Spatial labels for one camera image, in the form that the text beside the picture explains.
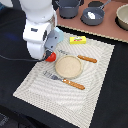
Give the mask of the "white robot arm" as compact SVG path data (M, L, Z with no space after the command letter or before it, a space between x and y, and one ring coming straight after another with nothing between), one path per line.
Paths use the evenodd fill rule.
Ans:
M23 39L32 58L44 61L62 40L52 0L19 0L26 15Z

